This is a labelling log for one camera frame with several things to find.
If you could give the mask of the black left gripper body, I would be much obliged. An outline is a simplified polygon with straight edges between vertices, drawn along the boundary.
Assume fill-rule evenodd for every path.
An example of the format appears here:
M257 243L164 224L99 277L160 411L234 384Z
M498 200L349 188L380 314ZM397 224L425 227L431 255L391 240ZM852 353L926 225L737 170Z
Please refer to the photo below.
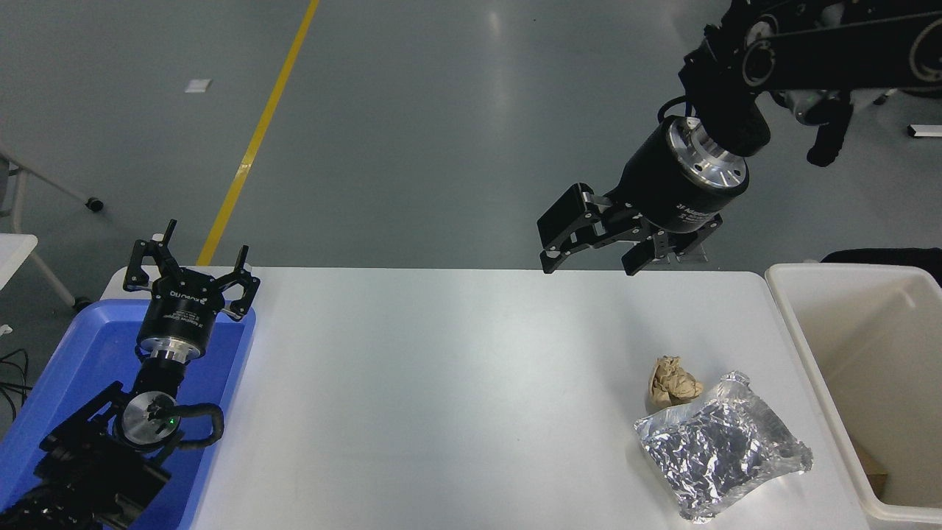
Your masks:
M185 269L179 278L162 276L152 284L152 299L137 343L176 339L195 348L208 346L216 315L224 305L216 279Z

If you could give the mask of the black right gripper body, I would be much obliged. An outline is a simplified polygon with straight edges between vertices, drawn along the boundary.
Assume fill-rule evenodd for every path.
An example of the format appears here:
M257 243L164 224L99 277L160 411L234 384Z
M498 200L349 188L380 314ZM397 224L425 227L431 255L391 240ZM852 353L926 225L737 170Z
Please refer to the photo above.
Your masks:
M745 160L700 123L662 123L626 162L610 201L652 224L692 233L745 191Z

